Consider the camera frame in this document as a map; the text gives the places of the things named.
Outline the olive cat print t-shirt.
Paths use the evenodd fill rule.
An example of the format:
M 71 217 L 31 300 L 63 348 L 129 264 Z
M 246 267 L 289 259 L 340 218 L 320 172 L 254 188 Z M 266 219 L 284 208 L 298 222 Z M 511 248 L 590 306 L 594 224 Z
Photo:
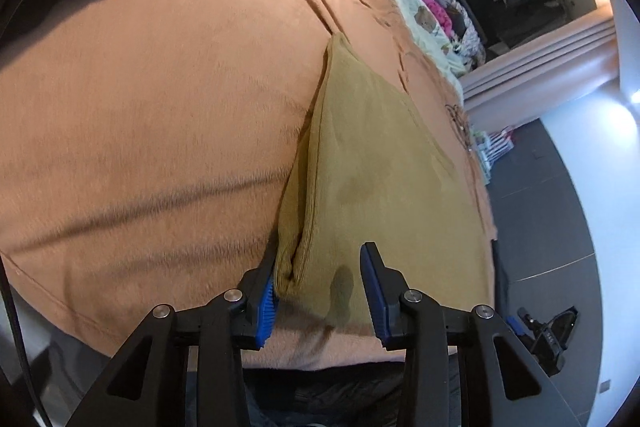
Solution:
M 360 249 L 372 242 L 441 305 L 491 303 L 495 230 L 476 156 L 447 156 L 408 95 L 343 36 L 326 59 L 280 206 L 278 296 L 336 327 L 367 323 Z

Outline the pink clothing pile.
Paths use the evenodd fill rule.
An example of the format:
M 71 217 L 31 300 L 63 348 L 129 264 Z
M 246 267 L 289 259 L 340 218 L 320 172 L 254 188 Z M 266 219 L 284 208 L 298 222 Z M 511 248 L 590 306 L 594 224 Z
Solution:
M 454 28 L 452 28 L 452 21 L 446 9 L 442 5 L 442 2 L 440 2 L 439 0 L 422 0 L 422 2 L 434 15 L 445 35 L 449 39 L 454 38 Z

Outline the grey patterned pants leg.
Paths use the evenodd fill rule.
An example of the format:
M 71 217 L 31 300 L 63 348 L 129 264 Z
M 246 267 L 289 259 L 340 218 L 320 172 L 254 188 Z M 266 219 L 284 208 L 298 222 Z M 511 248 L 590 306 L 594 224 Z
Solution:
M 228 389 L 186 377 L 186 426 L 398 426 L 407 360 L 241 369 Z

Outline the orange bed blanket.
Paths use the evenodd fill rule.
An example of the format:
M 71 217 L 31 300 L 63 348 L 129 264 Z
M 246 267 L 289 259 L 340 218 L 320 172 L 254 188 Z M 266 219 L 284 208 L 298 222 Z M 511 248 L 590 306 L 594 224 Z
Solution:
M 58 329 L 114 355 L 159 303 L 208 303 L 279 242 L 326 48 L 343 36 L 449 157 L 457 92 L 394 0 L 64 0 L 1 54 L 1 256 Z M 386 361 L 371 319 L 281 299 L 248 367 Z

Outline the pink curtain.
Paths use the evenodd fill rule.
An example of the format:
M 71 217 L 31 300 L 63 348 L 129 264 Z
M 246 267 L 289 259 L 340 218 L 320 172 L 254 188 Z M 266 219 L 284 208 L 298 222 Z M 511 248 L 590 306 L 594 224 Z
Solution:
M 618 77 L 613 10 L 601 6 L 460 79 L 474 128 L 517 128 Z

